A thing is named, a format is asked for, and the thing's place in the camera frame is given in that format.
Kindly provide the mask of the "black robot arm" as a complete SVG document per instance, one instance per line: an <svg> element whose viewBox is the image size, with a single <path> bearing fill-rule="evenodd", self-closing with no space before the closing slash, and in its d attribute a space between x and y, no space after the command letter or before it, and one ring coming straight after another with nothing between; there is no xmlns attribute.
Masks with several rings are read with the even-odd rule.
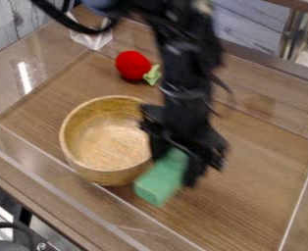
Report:
<svg viewBox="0 0 308 251"><path fill-rule="evenodd" d="M163 62L163 104L140 106L140 128L149 135L157 165L172 149L185 155L181 185L193 186L208 168L223 168L227 151L227 142L211 124L213 86L223 81L213 74L221 47L209 0L81 0L96 15L108 18L102 28L76 23L47 0L30 2L58 24L84 34L109 31L130 14L149 25Z"/></svg>

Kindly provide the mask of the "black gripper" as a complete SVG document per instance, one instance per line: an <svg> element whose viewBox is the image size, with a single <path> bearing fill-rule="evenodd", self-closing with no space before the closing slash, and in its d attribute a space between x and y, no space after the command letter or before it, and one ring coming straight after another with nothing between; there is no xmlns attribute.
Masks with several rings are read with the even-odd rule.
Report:
<svg viewBox="0 0 308 251"><path fill-rule="evenodd" d="M212 93L203 89L161 93L161 106L140 105L140 128L149 135L153 161L172 147L187 154L181 183L193 187L208 168L220 171L224 165L227 142L209 122Z"/></svg>

